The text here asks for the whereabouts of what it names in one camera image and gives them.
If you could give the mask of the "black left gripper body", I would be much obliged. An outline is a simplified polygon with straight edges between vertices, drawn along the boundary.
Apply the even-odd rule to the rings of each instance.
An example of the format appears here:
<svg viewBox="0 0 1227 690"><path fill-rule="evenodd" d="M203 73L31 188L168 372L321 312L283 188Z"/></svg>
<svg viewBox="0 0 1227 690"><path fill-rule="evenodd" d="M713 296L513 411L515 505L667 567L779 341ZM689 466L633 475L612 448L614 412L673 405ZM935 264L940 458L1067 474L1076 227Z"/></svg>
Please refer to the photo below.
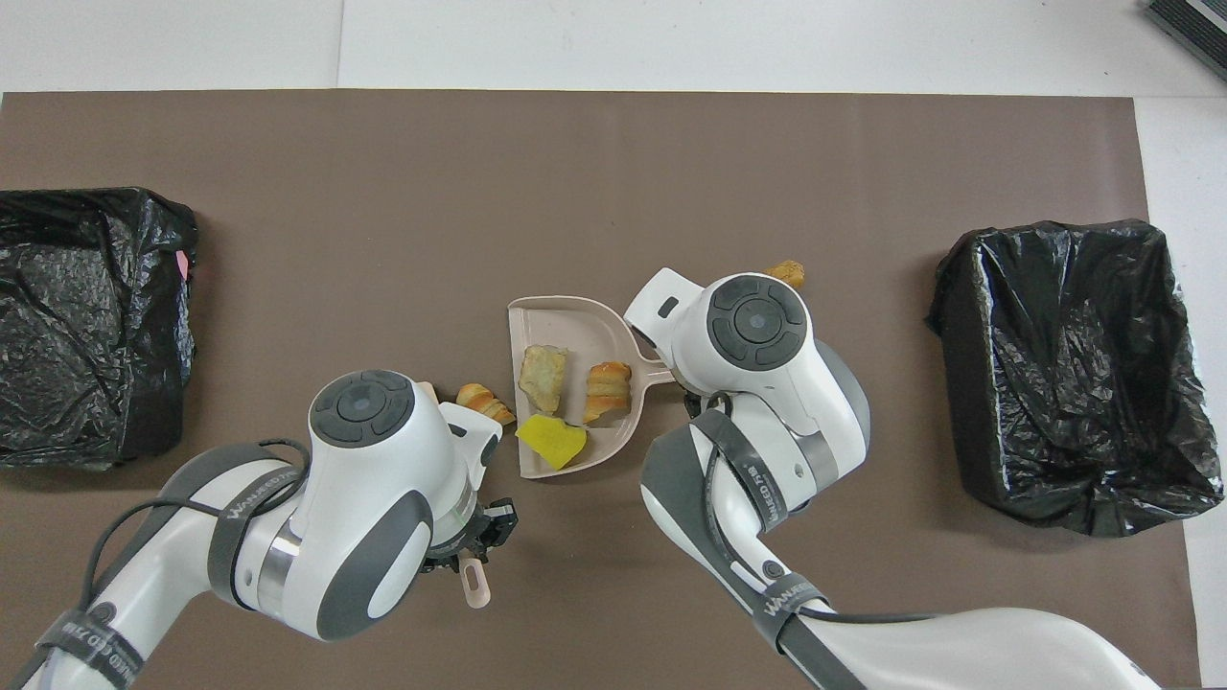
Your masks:
<svg viewBox="0 0 1227 690"><path fill-rule="evenodd" d="M494 528L492 528L494 521L486 514L475 514L472 521L459 532L456 537L452 540L443 541L443 544L433 545L427 550L425 556L425 562L422 564L422 572L429 573L434 568L452 568L452 572L459 572L460 559L464 552L470 552L479 564L488 564L487 551L491 548L491 538L494 534Z"/></svg>

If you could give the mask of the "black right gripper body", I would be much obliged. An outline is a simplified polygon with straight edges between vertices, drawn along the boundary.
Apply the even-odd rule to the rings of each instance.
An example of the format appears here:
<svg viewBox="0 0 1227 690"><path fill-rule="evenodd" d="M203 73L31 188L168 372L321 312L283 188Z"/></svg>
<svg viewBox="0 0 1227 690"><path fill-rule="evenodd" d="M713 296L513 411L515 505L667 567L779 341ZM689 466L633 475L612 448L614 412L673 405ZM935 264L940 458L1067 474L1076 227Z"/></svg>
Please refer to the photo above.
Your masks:
<svg viewBox="0 0 1227 690"><path fill-rule="evenodd" d="M690 419L696 419L709 409L731 416L731 395L728 390L714 390L707 394L692 390L686 381L679 381L679 386L683 389L683 410Z"/></svg>

